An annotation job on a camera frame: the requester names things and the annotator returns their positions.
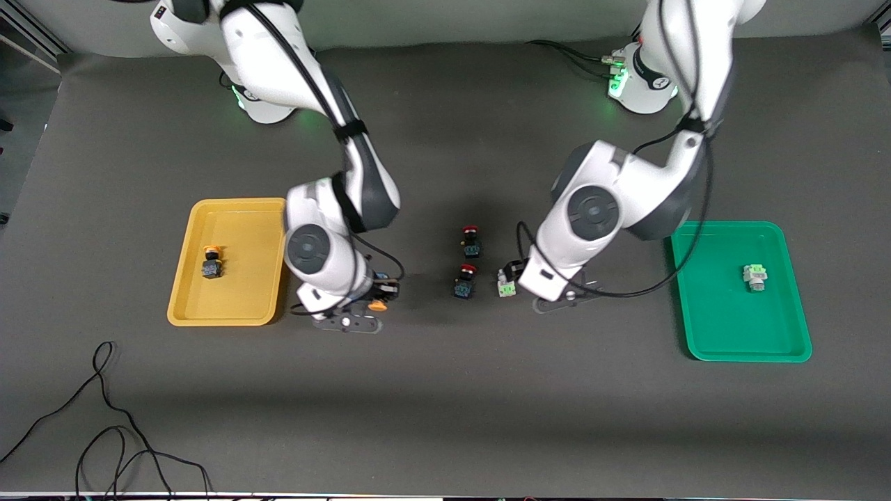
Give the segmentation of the yellow plastic tray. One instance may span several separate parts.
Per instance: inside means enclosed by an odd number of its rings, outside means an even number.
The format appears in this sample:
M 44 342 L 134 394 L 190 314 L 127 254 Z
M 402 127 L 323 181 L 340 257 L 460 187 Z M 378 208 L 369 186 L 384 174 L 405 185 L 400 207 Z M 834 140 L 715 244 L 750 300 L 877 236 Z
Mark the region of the yellow plastic tray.
M 283 198 L 206 199 L 192 206 L 166 318 L 173 326 L 264 326 L 279 301 Z M 206 246 L 219 246 L 223 275 L 201 275 Z

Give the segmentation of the green plastic tray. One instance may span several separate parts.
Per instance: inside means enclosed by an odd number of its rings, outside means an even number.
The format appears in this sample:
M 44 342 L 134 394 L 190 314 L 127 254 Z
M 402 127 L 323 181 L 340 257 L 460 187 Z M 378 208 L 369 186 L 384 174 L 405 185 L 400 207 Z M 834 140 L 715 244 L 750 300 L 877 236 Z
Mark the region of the green plastic tray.
M 688 352 L 707 362 L 804 363 L 812 342 L 779 225 L 769 221 L 684 223 L 670 239 Z M 743 266 L 764 265 L 763 292 Z

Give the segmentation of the aluminium frame rail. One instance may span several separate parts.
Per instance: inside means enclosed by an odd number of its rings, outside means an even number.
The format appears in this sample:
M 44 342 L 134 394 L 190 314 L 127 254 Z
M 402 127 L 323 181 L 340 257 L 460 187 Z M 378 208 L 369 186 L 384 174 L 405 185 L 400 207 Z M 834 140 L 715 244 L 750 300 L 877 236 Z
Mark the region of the aluminium frame rail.
M 60 75 L 58 57 L 70 48 L 31 13 L 17 6 L 0 6 L 0 47 L 12 49 Z

